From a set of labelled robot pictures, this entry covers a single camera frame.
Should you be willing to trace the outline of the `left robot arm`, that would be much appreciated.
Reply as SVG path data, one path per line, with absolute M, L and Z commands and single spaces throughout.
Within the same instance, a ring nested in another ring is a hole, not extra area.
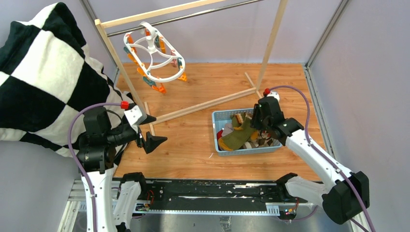
M 144 175 L 128 173 L 121 178 L 117 203 L 112 205 L 116 148 L 135 141 L 149 154 L 167 140 L 167 137 L 154 136 L 150 132 L 142 135 L 139 126 L 156 121 L 155 117 L 142 115 L 136 104 L 125 105 L 123 109 L 127 122 L 120 120 L 115 128 L 109 119 L 110 110 L 100 104 L 82 113 L 86 132 L 79 137 L 80 150 L 75 160 L 79 163 L 86 194 L 89 232 L 129 232 L 136 201 L 148 194 Z

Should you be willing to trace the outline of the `light blue plastic basket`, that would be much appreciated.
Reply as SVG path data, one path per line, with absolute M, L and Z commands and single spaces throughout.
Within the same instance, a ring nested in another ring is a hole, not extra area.
M 250 126 L 252 108 L 214 111 L 212 122 L 219 156 L 269 153 L 282 147 L 269 133 Z

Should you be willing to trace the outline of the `green striped sock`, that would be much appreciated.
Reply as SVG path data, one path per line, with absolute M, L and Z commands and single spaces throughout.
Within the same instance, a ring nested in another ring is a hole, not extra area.
M 223 150 L 234 151 L 240 149 L 246 141 L 256 140 L 257 138 L 258 131 L 250 125 L 243 130 L 234 130 L 232 133 L 221 137 L 218 140 L 218 145 Z
M 234 130 L 243 130 L 250 126 L 252 120 L 251 113 L 238 113 L 232 117 L 232 126 Z

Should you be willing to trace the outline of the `grey sock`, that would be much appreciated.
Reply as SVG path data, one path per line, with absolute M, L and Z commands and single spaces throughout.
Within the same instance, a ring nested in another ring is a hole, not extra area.
M 222 129 L 221 136 L 224 137 L 234 131 L 232 123 L 226 123 Z

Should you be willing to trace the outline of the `brown striped sock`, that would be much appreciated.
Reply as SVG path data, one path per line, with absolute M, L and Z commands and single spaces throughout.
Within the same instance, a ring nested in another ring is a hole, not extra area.
M 241 148 L 242 149 L 256 149 L 256 148 L 266 148 L 266 147 L 274 147 L 274 146 L 280 146 L 281 144 L 272 138 L 265 139 L 256 139 L 256 140 L 249 140 L 246 141 Z

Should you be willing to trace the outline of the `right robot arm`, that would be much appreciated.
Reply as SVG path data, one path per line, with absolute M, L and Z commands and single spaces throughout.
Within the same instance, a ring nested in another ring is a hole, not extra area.
M 336 224 L 344 224 L 369 208 L 369 178 L 338 163 L 311 139 L 294 118 L 285 118 L 278 100 L 266 96 L 254 105 L 251 126 L 269 133 L 297 154 L 318 175 L 321 183 L 308 181 L 295 173 L 279 178 L 276 195 L 288 202 L 301 198 L 321 207 Z

